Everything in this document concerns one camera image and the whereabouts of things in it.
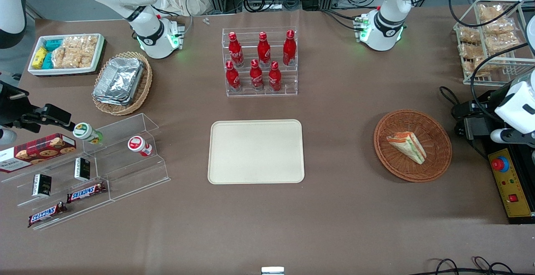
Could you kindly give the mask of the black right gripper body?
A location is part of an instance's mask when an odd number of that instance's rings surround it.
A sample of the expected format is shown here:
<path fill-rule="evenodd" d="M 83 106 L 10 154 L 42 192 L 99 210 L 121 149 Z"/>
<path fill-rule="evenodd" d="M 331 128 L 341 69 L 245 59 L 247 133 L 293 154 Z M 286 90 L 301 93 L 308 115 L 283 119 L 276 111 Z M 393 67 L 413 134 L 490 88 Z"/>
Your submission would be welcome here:
<path fill-rule="evenodd" d="M 40 107 L 31 104 L 29 93 L 1 82 L 0 124 L 6 128 L 20 128 L 30 132 L 40 132 L 41 125 L 34 120 L 40 119 Z"/>

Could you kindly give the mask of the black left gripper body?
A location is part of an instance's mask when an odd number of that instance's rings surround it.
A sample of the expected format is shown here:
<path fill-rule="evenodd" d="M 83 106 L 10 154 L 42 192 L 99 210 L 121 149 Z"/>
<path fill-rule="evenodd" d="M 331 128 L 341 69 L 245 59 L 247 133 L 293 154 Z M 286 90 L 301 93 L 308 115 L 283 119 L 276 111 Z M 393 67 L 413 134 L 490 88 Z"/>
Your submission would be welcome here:
<path fill-rule="evenodd" d="M 504 88 L 489 89 L 478 93 L 474 91 L 474 115 L 482 117 L 499 117 L 495 113 L 497 106 L 504 100 Z"/>

